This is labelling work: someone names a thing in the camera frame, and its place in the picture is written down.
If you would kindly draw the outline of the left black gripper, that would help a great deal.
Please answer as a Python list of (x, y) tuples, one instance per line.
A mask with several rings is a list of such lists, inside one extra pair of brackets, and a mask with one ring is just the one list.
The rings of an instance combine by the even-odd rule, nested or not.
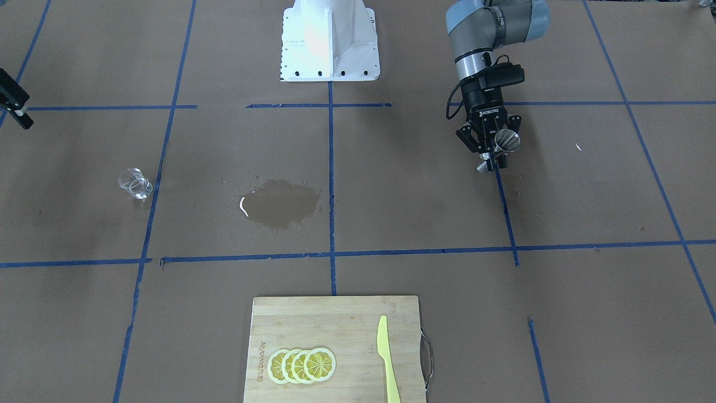
[(499, 88), (478, 90), (462, 87), (462, 101), (466, 120), (455, 131), (455, 135), (471, 153), (488, 153), (494, 146), (497, 169), (506, 168), (506, 154), (521, 146), (521, 137), (517, 131), (521, 127), (522, 116), (508, 116)]

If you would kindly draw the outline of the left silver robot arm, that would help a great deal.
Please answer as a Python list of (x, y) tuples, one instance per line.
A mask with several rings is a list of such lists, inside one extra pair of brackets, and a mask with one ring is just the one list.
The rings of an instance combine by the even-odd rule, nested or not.
[(542, 38), (552, 13), (545, 1), (458, 1), (446, 12), (446, 28), (462, 97), (465, 122), (456, 135), (482, 160), (481, 173), (508, 166), (507, 156), (521, 146), (522, 117), (505, 107), (503, 89), (522, 83), (526, 73), (494, 52), (504, 46)]

